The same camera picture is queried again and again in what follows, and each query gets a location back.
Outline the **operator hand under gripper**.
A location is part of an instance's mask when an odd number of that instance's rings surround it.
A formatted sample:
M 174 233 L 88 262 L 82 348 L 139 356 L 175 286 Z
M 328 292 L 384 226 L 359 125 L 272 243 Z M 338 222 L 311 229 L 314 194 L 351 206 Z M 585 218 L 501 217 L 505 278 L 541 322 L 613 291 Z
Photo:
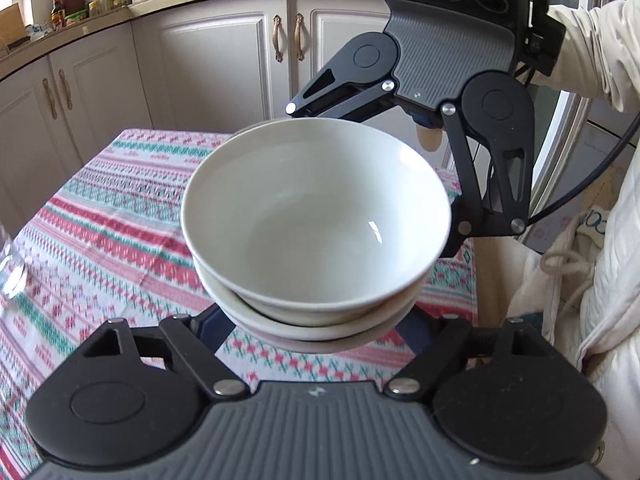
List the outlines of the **operator hand under gripper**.
M 442 129 L 416 125 L 416 136 L 424 151 L 437 152 L 442 144 Z

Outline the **white jacket forearm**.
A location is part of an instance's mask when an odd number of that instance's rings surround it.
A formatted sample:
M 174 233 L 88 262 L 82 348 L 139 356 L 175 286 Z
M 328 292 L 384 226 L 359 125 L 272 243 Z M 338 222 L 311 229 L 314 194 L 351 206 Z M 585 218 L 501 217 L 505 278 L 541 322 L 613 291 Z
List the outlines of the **white jacket forearm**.
M 640 0 L 615 0 L 600 8 L 556 4 L 548 15 L 565 26 L 552 74 L 534 84 L 608 102 L 614 110 L 639 111 Z

